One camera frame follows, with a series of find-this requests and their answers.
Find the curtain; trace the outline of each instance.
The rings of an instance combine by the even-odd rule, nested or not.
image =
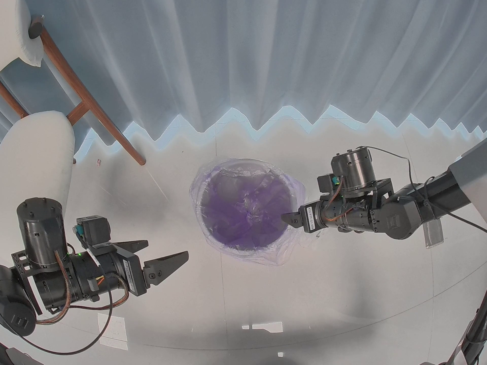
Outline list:
[[[487,130],[487,0],[26,1],[122,131],[181,114],[202,132],[231,107],[258,130],[288,105]],[[30,113],[79,102],[47,58],[0,79]],[[0,138],[15,120],[0,100]],[[90,128],[113,142],[88,114],[77,147]]]

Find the wooden chair frame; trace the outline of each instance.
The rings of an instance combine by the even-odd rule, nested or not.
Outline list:
[[[51,36],[45,28],[42,29],[40,34],[42,44],[44,45],[44,51],[51,59],[56,69],[61,73],[66,82],[70,87],[76,92],[76,94],[81,99],[79,103],[67,116],[71,125],[74,125],[79,119],[83,117],[85,113],[91,111],[94,116],[100,121],[102,125],[108,130],[108,132],[120,143],[120,145],[130,154],[133,159],[137,161],[138,164],[144,165],[146,163],[145,158],[143,158],[137,150],[132,146],[129,140],[122,134],[108,115],[100,107],[100,104],[94,99],[88,89],[83,85],[79,77],[72,70],[68,61],[64,58],[62,53],[59,51],[58,46],[54,43]],[[0,82],[0,94],[5,99],[7,104],[12,107],[12,109],[21,118],[27,116],[29,113],[15,100],[15,97],[9,92],[5,86]]]

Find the purple trash bag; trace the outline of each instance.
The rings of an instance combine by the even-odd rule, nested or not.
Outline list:
[[[201,167],[189,194],[206,240],[217,250],[265,265],[288,260],[300,231],[281,214],[304,204],[299,181],[263,161],[227,159]]]

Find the white chair cushion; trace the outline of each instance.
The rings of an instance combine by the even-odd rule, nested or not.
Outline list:
[[[27,198],[53,198],[63,213],[73,170],[75,136],[64,114],[34,113],[16,122],[0,143],[0,264],[23,249],[16,210]]]
[[[14,59],[40,66],[44,47],[29,38],[31,14],[25,0],[0,0],[0,70]]]

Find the barcode label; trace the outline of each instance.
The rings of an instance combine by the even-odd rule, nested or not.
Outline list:
[[[313,217],[313,208],[308,207],[306,209],[306,213],[308,214],[308,224],[309,224],[309,230],[313,231],[315,227],[315,218]]]
[[[133,280],[132,280],[132,272],[130,271],[129,263],[127,262],[126,259],[124,259],[123,264],[125,266],[125,276],[127,276],[127,281],[129,282],[130,290],[132,292],[135,292],[135,288],[133,286]]]

